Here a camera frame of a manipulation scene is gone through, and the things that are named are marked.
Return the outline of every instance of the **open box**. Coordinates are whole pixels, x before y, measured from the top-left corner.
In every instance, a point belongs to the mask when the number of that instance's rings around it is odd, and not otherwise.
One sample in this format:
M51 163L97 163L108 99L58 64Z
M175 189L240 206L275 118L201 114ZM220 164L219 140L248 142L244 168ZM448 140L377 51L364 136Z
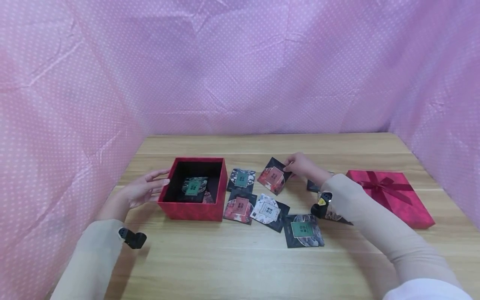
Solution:
M185 179L191 177L208 177L207 190L213 203L183 202L182 187ZM168 178L170 184L163 189L157 203L170 219L222 221L228 182L224 158L177 157Z

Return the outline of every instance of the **ribbon bow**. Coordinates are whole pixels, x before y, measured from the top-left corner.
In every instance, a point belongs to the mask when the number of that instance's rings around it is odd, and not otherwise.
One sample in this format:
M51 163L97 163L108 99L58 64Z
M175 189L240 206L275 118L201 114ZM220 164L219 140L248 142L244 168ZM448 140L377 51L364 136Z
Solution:
M394 183L395 181L390 177L385 177L378 181L377 175L373 171L367 171L370 181L359 181L358 183L367 190L372 190L372 198L383 205L386 209L392 212L392 207L387 200L385 193L394 196L402 202L412 205L410 198L400 193L399 191L413 191L409 184Z

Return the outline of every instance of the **left hand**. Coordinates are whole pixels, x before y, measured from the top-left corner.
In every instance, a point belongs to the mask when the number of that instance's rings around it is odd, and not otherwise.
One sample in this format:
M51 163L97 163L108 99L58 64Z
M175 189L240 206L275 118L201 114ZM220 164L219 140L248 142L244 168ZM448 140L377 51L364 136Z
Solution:
M155 170L143 175L123 187L114 197L127 201L130 209L147 202L156 202L158 193L169 184L169 179L156 179L160 175L170 173L170 169Z

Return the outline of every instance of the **polka dot fabric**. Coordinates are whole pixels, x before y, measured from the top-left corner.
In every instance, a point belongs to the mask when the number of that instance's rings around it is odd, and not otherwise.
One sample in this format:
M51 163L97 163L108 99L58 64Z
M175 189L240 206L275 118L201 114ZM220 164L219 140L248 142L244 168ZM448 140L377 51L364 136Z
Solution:
M4 0L0 299L42 299L148 134L398 134L480 226L480 3Z

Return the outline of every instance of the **sleeve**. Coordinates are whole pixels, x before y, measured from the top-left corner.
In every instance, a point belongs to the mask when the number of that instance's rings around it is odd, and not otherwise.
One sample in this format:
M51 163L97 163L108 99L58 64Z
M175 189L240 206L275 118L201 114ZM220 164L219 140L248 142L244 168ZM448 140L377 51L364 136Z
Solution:
M123 244L123 223L111 219L90 224L77 242L51 300L103 299Z
M331 205L336 213L353 223L386 255L401 283L429 278L461 288L446 260L407 224L367 195L359 184L337 174L321 190L331 192Z
M413 279L389 291L383 300L472 300L462 289L436 279Z

